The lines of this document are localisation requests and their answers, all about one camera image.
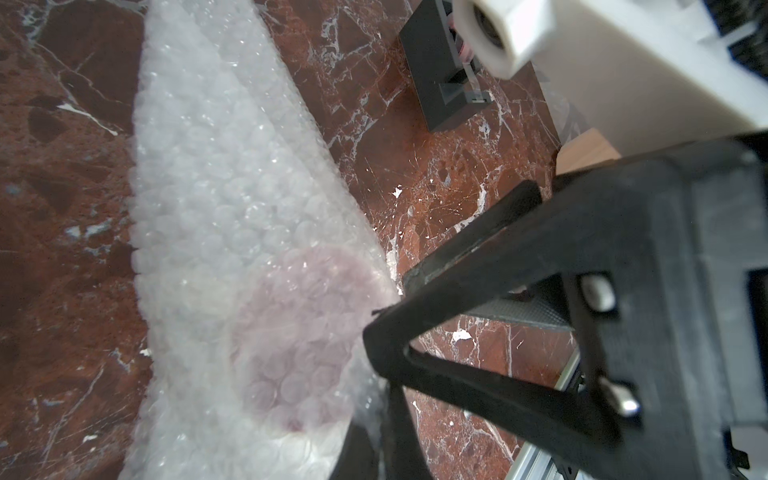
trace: bubble wrap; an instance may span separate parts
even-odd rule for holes
[[[327,478],[398,300],[248,0],[153,0],[131,242],[154,377],[120,480]]]

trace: metal rod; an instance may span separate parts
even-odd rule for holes
[[[578,349],[575,349],[565,364],[558,382],[554,384],[555,390],[563,391],[576,373],[578,363],[581,361],[581,355]],[[547,480],[550,478],[554,462],[552,457],[530,442],[523,444],[515,459],[515,463],[507,472],[505,480]]]

